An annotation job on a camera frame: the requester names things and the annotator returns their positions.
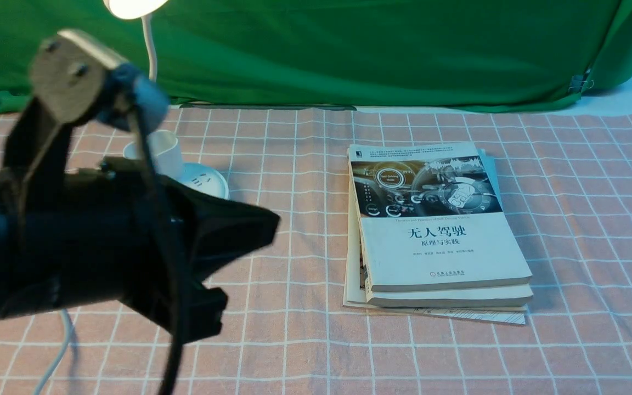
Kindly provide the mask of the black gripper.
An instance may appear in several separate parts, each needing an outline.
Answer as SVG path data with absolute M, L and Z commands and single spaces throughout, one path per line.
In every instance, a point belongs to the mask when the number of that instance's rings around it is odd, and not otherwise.
M 228 295 L 201 282 L 270 246 L 281 220 L 264 207 L 161 176 L 170 225 L 184 248 L 182 273 L 169 273 L 179 260 L 161 253 L 154 203 L 134 166 L 43 175 L 42 183 L 29 182 L 28 170 L 17 171 L 20 317 L 118 300 L 171 334 L 174 292 L 183 287 L 182 343 L 216 336 Z

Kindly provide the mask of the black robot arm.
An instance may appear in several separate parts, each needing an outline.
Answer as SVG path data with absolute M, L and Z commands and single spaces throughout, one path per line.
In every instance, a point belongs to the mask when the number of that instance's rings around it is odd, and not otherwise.
M 172 280 L 156 245 L 138 160 L 105 157 L 101 168 L 58 172 L 39 187 L 42 204 L 20 210 L 27 167 L 0 170 L 0 307 L 5 319 L 118 301 L 171 331 Z M 271 210 L 200 193 L 161 176 L 191 285 L 269 246 L 280 217 Z

